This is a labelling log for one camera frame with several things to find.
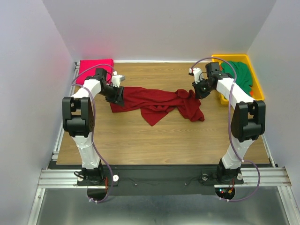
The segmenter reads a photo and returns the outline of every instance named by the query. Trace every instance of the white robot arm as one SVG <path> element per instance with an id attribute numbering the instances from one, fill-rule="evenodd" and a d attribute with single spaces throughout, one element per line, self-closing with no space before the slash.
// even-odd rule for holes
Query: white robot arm
<path id="1" fill-rule="evenodd" d="M 91 96 L 97 94 L 105 96 L 107 102 L 123 105 L 123 87 L 121 81 L 125 80 L 123 75 L 116 72 L 111 78 L 110 84 L 106 82 L 107 71 L 102 68 L 96 69 L 94 76 L 89 76 L 81 87 L 71 97 L 62 100 L 63 128 L 69 132 L 76 143 L 82 159 L 82 172 L 80 177 L 93 183 L 102 181 L 103 172 L 101 160 L 96 153 L 92 132 L 95 126 L 93 109 L 91 106 Z"/>
<path id="2" fill-rule="evenodd" d="M 222 73 L 218 62 L 206 65 L 208 79 L 202 76 L 202 70 L 194 68 L 189 70 L 195 81 L 196 98 L 207 97 L 212 90 L 217 90 L 229 99 L 233 78 L 230 74 Z M 241 159 L 244 158 L 250 145 L 264 133 L 265 129 L 265 103 L 256 101 L 247 95 L 237 84 L 232 90 L 230 105 L 234 108 L 231 122 L 232 142 Z M 229 145 L 226 154 L 219 162 L 217 176 L 219 180 L 229 180 L 240 172 L 241 160 L 237 157 L 232 146 Z"/>

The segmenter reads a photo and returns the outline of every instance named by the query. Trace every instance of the yellow bin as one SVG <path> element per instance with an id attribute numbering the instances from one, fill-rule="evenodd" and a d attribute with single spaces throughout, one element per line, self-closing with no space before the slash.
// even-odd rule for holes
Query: yellow bin
<path id="1" fill-rule="evenodd" d="M 221 59 L 224 59 L 226 61 L 235 61 L 235 62 L 243 62 L 245 63 L 252 75 L 253 78 L 253 86 L 252 86 L 252 91 L 253 91 L 253 95 L 252 97 L 255 100 L 264 100 L 264 95 L 263 95 L 263 91 L 261 86 L 259 85 L 258 79 L 256 77 L 255 71 L 252 67 L 252 64 L 250 62 L 250 59 L 247 55 L 245 54 L 234 54 L 234 55 L 212 55 L 212 57 L 218 57 Z M 216 59 L 212 59 L 213 62 L 219 62 L 220 64 L 222 63 L 222 61 L 220 60 L 216 60 Z M 228 104 L 228 100 L 224 97 L 224 95 L 220 94 L 221 96 L 221 104 L 223 105 L 227 105 Z"/>

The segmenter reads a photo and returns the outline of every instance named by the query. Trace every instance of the silver extrusion bar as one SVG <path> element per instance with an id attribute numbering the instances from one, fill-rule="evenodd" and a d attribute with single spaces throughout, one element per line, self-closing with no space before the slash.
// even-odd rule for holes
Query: silver extrusion bar
<path id="1" fill-rule="evenodd" d="M 299 225 L 300 212 L 291 187 L 278 187 L 278 191 L 290 225 Z"/>
<path id="2" fill-rule="evenodd" d="M 258 182 L 258 174 L 255 168 L 242 168 L 241 169 L 244 184 L 237 184 L 236 187 L 255 187 Z M 291 186 L 290 179 L 287 175 L 285 168 L 259 168 L 261 174 L 261 187 L 270 186 Z M 215 185 L 216 188 L 224 188 L 226 185 Z"/>
<path id="3" fill-rule="evenodd" d="M 267 155 L 268 155 L 268 158 L 272 164 L 273 167 L 276 167 L 276 163 L 272 157 L 272 154 L 271 154 L 271 151 L 270 151 L 270 148 L 269 148 L 269 145 L 267 143 L 267 140 L 266 140 L 266 136 L 263 134 L 262 135 L 262 142 L 264 144 L 264 148 L 266 149 L 266 152 L 267 152 Z"/>
<path id="4" fill-rule="evenodd" d="M 38 188 L 87 188 L 77 186 L 77 177 L 74 172 L 78 170 L 42 170 Z M 105 186 L 89 186 L 89 188 L 102 188 Z"/>
<path id="5" fill-rule="evenodd" d="M 31 208 L 28 225 L 36 225 L 38 222 L 39 212 L 42 207 L 42 202 L 45 194 L 44 188 L 38 188 L 36 192 L 36 196 L 34 197 L 33 205 Z"/>
<path id="6" fill-rule="evenodd" d="M 73 77 L 75 78 L 77 75 L 78 75 L 78 69 L 77 69 L 77 66 L 76 66 Z M 75 90 L 75 86 L 71 86 L 69 96 L 71 96 L 74 93 L 74 90 Z M 60 151 L 60 145 L 61 145 L 63 136 L 64 136 L 64 130 L 62 128 L 62 122 L 61 122 L 60 129 L 59 129 L 59 132 L 58 132 L 58 136 L 57 136 L 57 139 L 56 139 L 56 143 L 55 143 L 55 146 L 54 146 L 54 149 L 53 149 L 54 153 Z"/>
<path id="7" fill-rule="evenodd" d="M 78 170 L 42 170 L 38 188 L 87 188 L 77 186 L 77 177 L 74 172 Z M 242 168 L 244 184 L 237 187 L 253 187 L 257 185 L 257 171 L 254 168 Z M 285 168 L 260 168 L 261 186 L 290 186 L 290 180 Z M 228 185 L 215 185 L 216 188 Z M 104 186 L 90 186 L 89 188 L 105 188 Z"/>

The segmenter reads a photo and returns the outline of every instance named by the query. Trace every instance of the red towel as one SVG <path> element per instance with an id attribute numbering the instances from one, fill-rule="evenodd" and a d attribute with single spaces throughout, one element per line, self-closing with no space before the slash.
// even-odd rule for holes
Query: red towel
<path id="1" fill-rule="evenodd" d="M 204 115 L 199 109 L 199 99 L 195 93 L 178 89 L 175 93 L 164 90 L 145 89 L 140 87 L 125 87 L 123 91 L 124 106 L 110 104 L 113 113 L 141 109 L 142 117 L 154 126 L 175 107 L 185 119 L 204 121 Z"/>
<path id="2" fill-rule="evenodd" d="M 80 60 L 80 65 L 79 65 L 79 74 L 81 72 L 83 72 L 84 70 L 92 67 L 92 66 L 95 66 L 97 64 L 100 64 L 100 63 L 104 63 L 104 64 L 108 64 L 108 65 L 111 65 L 113 67 L 113 60 L 112 59 L 106 59 L 106 60 Z M 110 68 L 109 66 L 99 66 L 97 68 L 103 68 L 105 69 L 107 72 L 109 72 L 110 74 L 113 73 L 113 69 Z M 96 72 L 96 68 L 94 69 L 90 69 L 88 72 L 85 72 L 84 74 L 82 74 L 80 77 L 78 77 L 76 79 L 76 83 L 77 84 L 81 84 L 83 85 L 84 84 L 84 80 L 88 77 L 88 76 L 93 76 L 95 75 L 95 72 Z M 111 79 L 111 76 L 108 75 L 106 77 L 106 80 L 109 81 Z"/>

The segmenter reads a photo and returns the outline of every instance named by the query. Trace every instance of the wooden tabletop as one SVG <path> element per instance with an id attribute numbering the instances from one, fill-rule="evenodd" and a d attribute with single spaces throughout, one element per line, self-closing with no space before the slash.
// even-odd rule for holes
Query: wooden tabletop
<path id="1" fill-rule="evenodd" d="M 118 63 L 118 74 L 126 76 L 122 86 L 144 87 L 175 92 L 193 89 L 188 75 L 190 63 Z M 205 64 L 198 64 L 203 71 Z M 216 91 L 201 100 L 204 122 L 190 122 L 177 109 L 153 127 L 140 110 L 112 113 L 101 95 L 95 97 L 94 142 L 102 156 L 113 165 L 217 164 L 229 146 L 227 106 L 221 105 Z M 249 148 L 245 159 L 269 163 L 261 138 Z M 75 142 L 64 133 L 58 165 L 80 165 Z"/>

